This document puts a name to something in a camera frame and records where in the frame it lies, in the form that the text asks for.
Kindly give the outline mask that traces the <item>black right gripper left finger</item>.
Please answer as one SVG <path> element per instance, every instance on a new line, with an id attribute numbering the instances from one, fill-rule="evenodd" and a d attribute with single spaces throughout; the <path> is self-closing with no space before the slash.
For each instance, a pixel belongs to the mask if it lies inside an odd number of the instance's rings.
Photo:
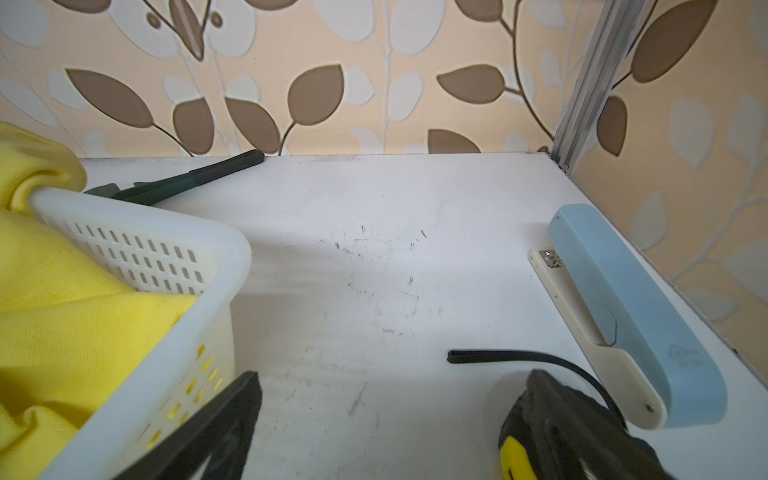
<path id="1" fill-rule="evenodd" d="M 258 374 L 246 371 L 119 479 L 239 479 L 262 405 Z"/>

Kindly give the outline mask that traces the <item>yellow trousers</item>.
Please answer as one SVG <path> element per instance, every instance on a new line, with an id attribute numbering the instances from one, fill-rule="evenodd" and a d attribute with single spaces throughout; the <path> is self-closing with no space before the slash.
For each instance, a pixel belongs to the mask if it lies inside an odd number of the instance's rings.
<path id="1" fill-rule="evenodd" d="M 38 187 L 80 191 L 66 146 L 1 127 L 1 475 L 33 479 L 192 306 L 103 270 L 29 203 Z"/>

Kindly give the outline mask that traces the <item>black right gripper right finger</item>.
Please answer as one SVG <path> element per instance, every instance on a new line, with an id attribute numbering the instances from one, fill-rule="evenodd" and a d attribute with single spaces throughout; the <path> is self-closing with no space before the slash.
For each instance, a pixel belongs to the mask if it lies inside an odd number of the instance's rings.
<path id="1" fill-rule="evenodd" d="M 672 477 L 647 442 L 598 413 L 595 399 L 561 384 L 547 371 L 532 371 L 519 398 L 523 399 L 524 419 L 533 429 L 535 445 L 546 448 L 557 439 L 564 441 L 592 472 L 591 479 Z M 561 469 L 548 464 L 554 456 L 541 453 L 539 457 L 543 479 L 559 479 Z"/>

